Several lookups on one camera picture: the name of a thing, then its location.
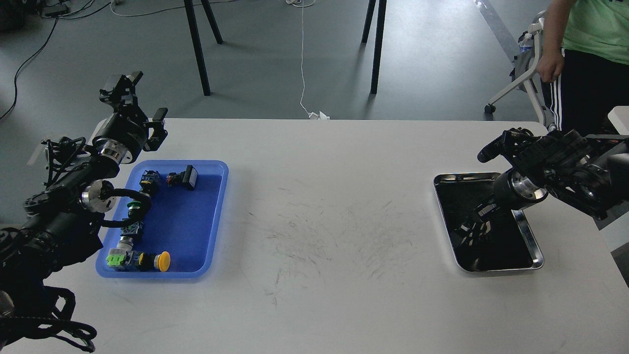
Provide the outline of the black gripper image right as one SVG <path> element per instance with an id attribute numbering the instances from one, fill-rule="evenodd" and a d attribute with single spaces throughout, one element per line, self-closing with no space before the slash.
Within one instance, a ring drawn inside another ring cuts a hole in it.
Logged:
<path id="1" fill-rule="evenodd" d="M 503 213 L 497 211 L 500 208 L 524 210 L 543 202 L 547 197 L 546 189 L 536 186 L 529 177 L 519 171 L 509 169 L 501 173 L 493 180 L 490 197 L 468 211 L 459 226 L 461 231 L 466 232 L 464 245 L 490 244 L 502 237 L 506 227 Z"/>

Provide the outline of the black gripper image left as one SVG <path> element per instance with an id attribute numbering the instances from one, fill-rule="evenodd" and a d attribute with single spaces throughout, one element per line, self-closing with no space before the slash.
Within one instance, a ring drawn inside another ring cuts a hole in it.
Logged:
<path id="1" fill-rule="evenodd" d="M 97 131 L 92 145 L 117 164 L 132 164 L 143 151 L 157 151 L 168 132 L 168 108 L 159 108 L 152 120 L 139 107 L 136 85 L 143 77 L 137 70 L 128 75 L 112 75 L 99 90 L 99 100 L 112 107 L 112 116 Z"/>

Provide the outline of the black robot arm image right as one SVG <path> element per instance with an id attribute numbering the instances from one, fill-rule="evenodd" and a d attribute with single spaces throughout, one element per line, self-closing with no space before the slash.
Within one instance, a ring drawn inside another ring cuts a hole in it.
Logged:
<path id="1" fill-rule="evenodd" d="M 525 128 L 505 130 L 478 154 L 503 156 L 511 168 L 497 177 L 487 199 L 455 230 L 462 247 L 491 238 L 489 221 L 504 210 L 524 210 L 553 196 L 599 220 L 628 201 L 628 137 L 553 130 L 535 136 Z"/>

